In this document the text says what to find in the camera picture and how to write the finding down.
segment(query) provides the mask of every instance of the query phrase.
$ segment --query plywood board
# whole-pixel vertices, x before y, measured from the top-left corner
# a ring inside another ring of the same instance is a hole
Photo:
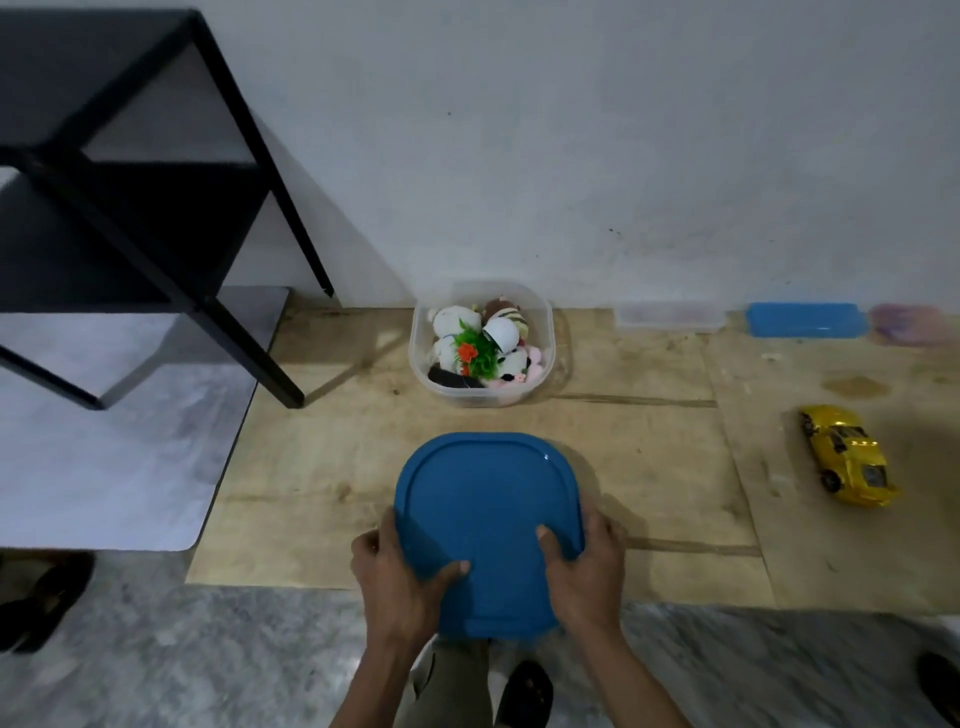
[[[515,430],[560,448],[583,491],[624,522],[634,546],[657,555],[632,560],[634,593],[725,601],[733,591],[744,603],[769,603],[746,499],[710,402],[617,400],[608,394],[617,380],[594,364],[593,400],[563,399],[561,388],[506,409],[455,408],[410,372],[409,326],[409,312],[369,310],[305,311],[284,323],[275,356],[314,393],[311,403],[287,410],[264,392],[254,396],[190,581],[349,587],[349,542],[393,501],[417,447],[450,431]],[[576,360],[578,345],[571,348]],[[706,376],[698,352],[695,361]],[[735,584],[694,588],[690,574],[711,562],[730,562]],[[658,568],[638,570],[643,564]],[[670,564],[686,565],[676,585]]]
[[[727,330],[707,360],[779,607],[960,611],[956,352]],[[819,402],[861,415],[902,499],[862,509],[822,490],[797,415]]]
[[[557,311],[555,319],[560,375],[554,384],[563,383],[563,396],[713,403],[695,334],[618,331],[609,309]]]

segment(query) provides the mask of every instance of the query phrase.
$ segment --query plush toy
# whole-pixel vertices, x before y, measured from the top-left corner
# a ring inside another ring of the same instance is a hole
[[[479,331],[482,317],[476,311],[462,305],[449,305],[439,311],[431,308],[426,314],[427,321],[433,324],[433,332],[438,339],[445,336],[456,336],[461,332],[460,322],[467,328]]]
[[[522,347],[526,343],[527,337],[530,335],[530,326],[523,314],[520,313],[520,307],[516,303],[505,299],[487,301],[483,307],[482,323],[484,327],[497,319],[507,319],[514,322],[516,330],[520,333],[520,346]]]
[[[440,368],[439,364],[430,367],[427,378],[435,384],[450,389],[483,389],[483,384],[472,376],[455,375]]]
[[[502,354],[496,360],[496,378],[517,383],[526,381],[527,361],[527,350],[523,348]]]
[[[527,381],[535,382],[543,376],[543,352],[537,347],[527,348]]]
[[[496,344],[500,353],[510,353],[520,344],[520,331],[509,319],[490,319],[483,327],[483,332]]]
[[[498,299],[493,299],[492,301],[487,301],[483,304],[483,323],[486,324],[497,311],[503,310],[504,308],[511,308],[514,311],[519,311],[520,307],[516,305],[513,301],[507,301],[503,296]]]
[[[439,365],[445,372],[452,372],[456,375],[463,371],[464,363],[457,353],[457,342],[454,341],[453,336],[445,336],[434,342],[431,363]]]

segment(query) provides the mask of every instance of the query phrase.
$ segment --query pants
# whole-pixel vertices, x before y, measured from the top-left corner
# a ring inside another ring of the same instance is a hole
[[[394,728],[491,728],[484,641],[437,639],[410,673]]]

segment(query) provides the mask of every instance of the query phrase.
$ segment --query shelf leg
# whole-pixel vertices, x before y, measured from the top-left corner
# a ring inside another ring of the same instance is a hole
[[[6,347],[0,347],[0,367],[9,369],[14,374],[19,374],[34,384],[39,384],[44,389],[75,402],[86,409],[106,409],[104,404],[89,392],[81,389],[76,384],[71,384],[66,379],[60,378],[53,372],[47,371],[29,359],[23,358],[20,354],[11,352]]]
[[[290,409],[303,407],[303,392],[294,384],[256,340],[240,326],[227,308],[214,298],[205,300],[189,312],[190,318],[209,334],[280,403]]]
[[[217,41],[214,39],[213,34],[210,32],[202,16],[198,15],[195,17],[192,24],[194,43],[196,43],[197,50],[200,51],[200,55],[203,57],[204,63],[206,63],[206,67],[213,77],[213,82],[217,85],[217,88],[220,90],[220,95],[227,103],[227,108],[233,115],[233,120],[236,122],[240,133],[247,142],[253,158],[259,165],[260,170],[266,175],[270,189],[276,198],[276,203],[280,205],[280,211],[283,212],[283,216],[287,219],[287,225],[290,226],[291,232],[294,234],[294,237],[297,238],[297,243],[300,245],[303,255],[310,264],[313,275],[317,278],[326,295],[332,298],[333,283],[330,282],[330,277],[326,274],[324,265],[320,262],[317,249],[313,247],[313,243],[310,241],[310,235],[307,234],[306,228],[300,219],[300,214],[294,205],[294,201],[290,198],[290,193],[287,191],[287,186],[284,184],[283,178],[276,169],[274,158],[271,156],[270,150],[267,149],[266,142],[260,135],[259,129],[256,128],[256,122],[253,120],[250,108],[247,106],[247,102],[244,101],[239,86],[237,86],[233,80],[233,75],[230,73],[229,66],[227,66],[223,54],[220,53]]]

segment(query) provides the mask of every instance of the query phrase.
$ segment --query blue plastic lid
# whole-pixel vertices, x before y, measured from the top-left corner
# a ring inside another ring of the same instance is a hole
[[[577,481],[566,459],[520,433],[454,432],[418,449],[396,485],[396,531],[421,579],[471,563],[446,593],[440,634],[527,639],[557,625],[537,526],[567,558],[584,549]]]
[[[853,303],[751,303],[747,324],[761,339],[853,339],[870,327]]]

